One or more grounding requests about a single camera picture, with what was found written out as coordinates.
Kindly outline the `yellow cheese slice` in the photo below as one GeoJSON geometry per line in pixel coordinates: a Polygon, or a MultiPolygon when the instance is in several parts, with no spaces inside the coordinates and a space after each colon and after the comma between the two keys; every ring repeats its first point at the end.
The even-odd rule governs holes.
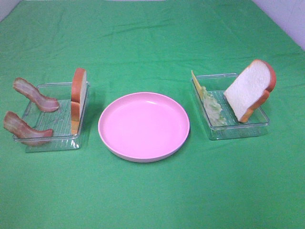
{"type": "Polygon", "coordinates": [[[201,87],[201,85],[199,84],[193,70],[191,70],[191,75],[192,75],[192,80],[193,80],[193,83],[194,83],[194,86],[197,90],[197,93],[199,95],[199,98],[202,100],[203,99],[203,89],[201,87]]]}

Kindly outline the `bacon strip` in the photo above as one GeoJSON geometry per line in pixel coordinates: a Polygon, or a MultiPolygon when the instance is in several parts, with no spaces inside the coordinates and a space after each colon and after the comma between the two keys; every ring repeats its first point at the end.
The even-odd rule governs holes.
{"type": "Polygon", "coordinates": [[[3,120],[3,127],[18,138],[42,138],[53,136],[53,129],[42,131],[33,129],[12,111],[6,112],[3,120]]]}
{"type": "Polygon", "coordinates": [[[44,96],[35,86],[21,77],[14,80],[13,88],[35,103],[43,112],[54,112],[59,109],[59,102],[56,98],[44,96]]]}

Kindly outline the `right clear plastic tray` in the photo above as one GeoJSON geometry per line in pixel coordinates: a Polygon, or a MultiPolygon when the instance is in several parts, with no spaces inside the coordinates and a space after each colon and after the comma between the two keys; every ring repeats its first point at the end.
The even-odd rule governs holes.
{"type": "Polygon", "coordinates": [[[245,123],[241,123],[237,120],[232,108],[230,107],[224,95],[224,91],[233,83],[237,76],[238,74],[236,73],[196,76],[201,87],[204,86],[221,105],[221,114],[226,118],[227,122],[225,126],[211,125],[206,110],[203,106],[203,102],[199,98],[192,80],[193,98],[196,110],[200,115],[200,119],[203,123],[206,134],[211,140],[255,137],[267,133],[270,120],[261,107],[258,107],[245,123]]]}

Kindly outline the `left clear plastic tray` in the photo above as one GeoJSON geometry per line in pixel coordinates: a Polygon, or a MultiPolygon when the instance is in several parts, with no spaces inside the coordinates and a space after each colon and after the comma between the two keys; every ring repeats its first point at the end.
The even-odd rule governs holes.
{"type": "Polygon", "coordinates": [[[53,130],[51,137],[19,138],[13,136],[13,140],[19,143],[41,142],[39,146],[26,145],[26,152],[45,152],[60,150],[75,150],[82,146],[84,139],[83,121],[86,108],[89,103],[90,83],[86,83],[84,107],[81,114],[79,128],[76,134],[71,132],[71,88],[72,83],[46,83],[37,86],[45,96],[56,98],[59,109],[55,112],[42,112],[33,103],[29,102],[21,119],[36,130],[53,130]]]}

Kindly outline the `bread slice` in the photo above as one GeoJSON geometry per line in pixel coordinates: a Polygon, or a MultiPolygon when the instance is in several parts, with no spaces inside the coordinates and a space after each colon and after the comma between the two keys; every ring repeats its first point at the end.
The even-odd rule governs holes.
{"type": "Polygon", "coordinates": [[[224,95],[237,120],[245,123],[268,99],[275,85],[274,69],[267,62],[256,59],[237,76],[224,95]]]}
{"type": "Polygon", "coordinates": [[[71,87],[71,133],[78,133],[81,115],[87,92],[87,72],[83,68],[77,68],[74,73],[71,87]]]}

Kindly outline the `pink round plate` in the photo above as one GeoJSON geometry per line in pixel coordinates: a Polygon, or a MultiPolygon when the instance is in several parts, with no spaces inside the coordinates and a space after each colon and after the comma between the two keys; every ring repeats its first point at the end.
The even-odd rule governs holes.
{"type": "Polygon", "coordinates": [[[139,163],[165,159],[184,144],[189,117],[172,98],[139,92],[118,98],[102,112],[98,132],[116,156],[139,163]]]}

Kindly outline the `green lettuce leaf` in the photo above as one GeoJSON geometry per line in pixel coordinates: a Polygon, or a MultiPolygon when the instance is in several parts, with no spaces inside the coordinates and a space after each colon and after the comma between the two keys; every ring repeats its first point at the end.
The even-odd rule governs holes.
{"type": "Polygon", "coordinates": [[[206,90],[204,86],[202,86],[202,92],[203,106],[206,110],[211,125],[225,126],[227,122],[226,118],[221,114],[221,105],[217,102],[214,96],[206,90]]]}

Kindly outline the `clear plastic tray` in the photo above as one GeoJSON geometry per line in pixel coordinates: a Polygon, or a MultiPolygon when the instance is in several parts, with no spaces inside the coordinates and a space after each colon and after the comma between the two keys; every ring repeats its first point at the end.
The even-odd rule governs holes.
{"type": "Polygon", "coordinates": [[[36,130],[53,130],[51,137],[19,138],[13,136],[13,140],[19,143],[41,142],[39,146],[26,145],[26,152],[45,152],[60,150],[75,150],[82,146],[84,139],[83,121],[86,108],[89,103],[90,83],[86,83],[84,107],[81,114],[79,128],[76,134],[71,132],[71,88],[72,83],[46,83],[37,86],[45,96],[56,98],[59,109],[55,112],[42,112],[33,103],[29,102],[21,119],[36,130]]]}
{"type": "Polygon", "coordinates": [[[211,140],[255,137],[267,133],[270,120],[261,107],[258,107],[245,123],[241,123],[237,120],[232,108],[230,107],[224,95],[224,91],[233,83],[237,76],[238,74],[236,73],[196,76],[201,87],[204,86],[221,105],[221,114],[226,118],[227,122],[225,126],[211,125],[206,110],[203,106],[203,102],[199,98],[192,80],[193,98],[196,110],[200,115],[200,119],[203,123],[206,134],[211,140]]]}

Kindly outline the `green tablecloth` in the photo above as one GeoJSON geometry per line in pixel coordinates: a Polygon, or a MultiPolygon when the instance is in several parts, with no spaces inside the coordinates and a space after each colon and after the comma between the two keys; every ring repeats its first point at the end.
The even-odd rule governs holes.
{"type": "Polygon", "coordinates": [[[302,229],[305,226],[305,53],[250,0],[22,1],[0,24],[0,115],[28,100],[12,83],[69,82],[87,70],[80,149],[26,153],[0,131],[3,229],[302,229]],[[277,82],[260,137],[208,139],[191,72],[238,73],[262,59],[277,82]],[[142,164],[101,141],[101,112],[125,94],[178,101],[183,147],[142,164]]]}

